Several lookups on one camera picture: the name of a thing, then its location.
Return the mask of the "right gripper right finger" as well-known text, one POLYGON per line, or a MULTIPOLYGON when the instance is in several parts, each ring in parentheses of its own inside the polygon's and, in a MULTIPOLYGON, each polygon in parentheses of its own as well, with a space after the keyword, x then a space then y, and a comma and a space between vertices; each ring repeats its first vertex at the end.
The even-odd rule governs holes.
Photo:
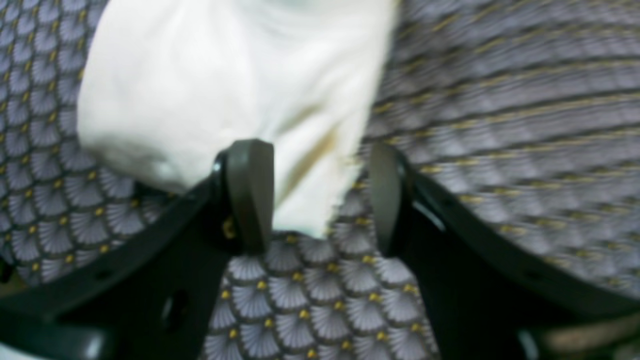
POLYGON ((378 249, 416 278, 442 360, 632 360, 639 301, 502 237, 394 146, 369 180, 378 249))

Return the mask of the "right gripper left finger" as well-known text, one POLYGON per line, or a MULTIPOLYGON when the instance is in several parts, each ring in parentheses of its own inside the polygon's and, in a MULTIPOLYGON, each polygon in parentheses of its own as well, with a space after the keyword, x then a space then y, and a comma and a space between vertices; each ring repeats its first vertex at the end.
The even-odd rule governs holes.
POLYGON ((274 146, 238 140, 121 248, 2 297, 1 344, 46 360, 193 360, 228 262, 268 248, 273 216, 274 146))

